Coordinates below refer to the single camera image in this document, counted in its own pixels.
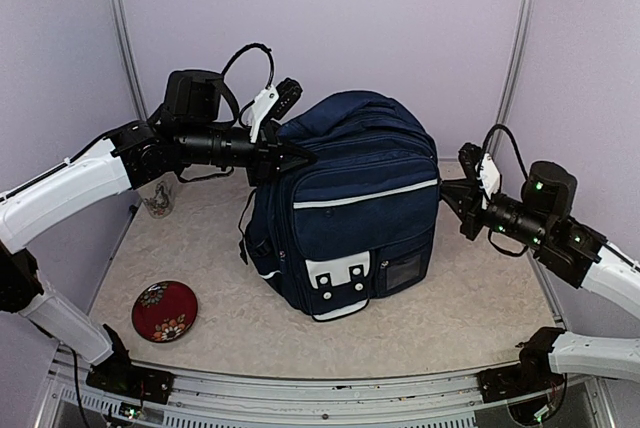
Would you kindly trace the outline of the navy blue student backpack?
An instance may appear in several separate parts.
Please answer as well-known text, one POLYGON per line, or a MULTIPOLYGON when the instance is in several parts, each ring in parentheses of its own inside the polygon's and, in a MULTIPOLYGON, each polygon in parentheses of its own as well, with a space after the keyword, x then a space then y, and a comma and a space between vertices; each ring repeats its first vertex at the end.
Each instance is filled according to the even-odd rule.
POLYGON ((244 262, 318 322, 424 279, 440 199, 437 148, 401 103, 373 91, 336 93, 277 135, 316 160, 252 192, 244 262))

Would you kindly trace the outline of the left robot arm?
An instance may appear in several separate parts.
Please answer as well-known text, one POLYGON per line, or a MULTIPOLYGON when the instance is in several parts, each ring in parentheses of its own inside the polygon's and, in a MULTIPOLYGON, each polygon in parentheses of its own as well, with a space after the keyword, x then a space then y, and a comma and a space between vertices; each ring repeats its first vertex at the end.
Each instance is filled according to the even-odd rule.
POLYGON ((240 108, 223 75, 178 70, 162 104, 146 120, 99 135, 78 154, 1 195, 1 309, 28 319, 71 348, 90 366, 89 386, 165 404, 174 376, 134 364, 119 335, 93 322, 40 279, 28 244, 83 209, 137 190, 191 165, 218 167, 218 176, 246 170, 252 186, 308 166, 309 151, 281 141, 277 122, 300 99, 301 85, 269 83, 250 104, 248 129, 237 126, 240 108))

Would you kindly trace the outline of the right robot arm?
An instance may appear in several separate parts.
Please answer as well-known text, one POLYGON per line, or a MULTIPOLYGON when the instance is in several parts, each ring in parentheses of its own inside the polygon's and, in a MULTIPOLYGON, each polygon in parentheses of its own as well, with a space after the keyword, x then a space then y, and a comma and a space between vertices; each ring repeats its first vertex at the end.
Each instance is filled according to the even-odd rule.
MULTIPOLYGON (((443 182, 441 197, 467 239, 482 229, 504 235, 530 249, 565 283, 639 314, 639 263, 572 217, 573 175, 556 163, 537 161, 515 200, 501 192, 501 174, 478 146, 465 145, 459 163, 464 178, 443 182)), ((478 382, 484 402, 490 403, 552 388, 571 373, 638 381, 639 342, 543 327, 522 345, 518 363, 483 370, 478 382)))

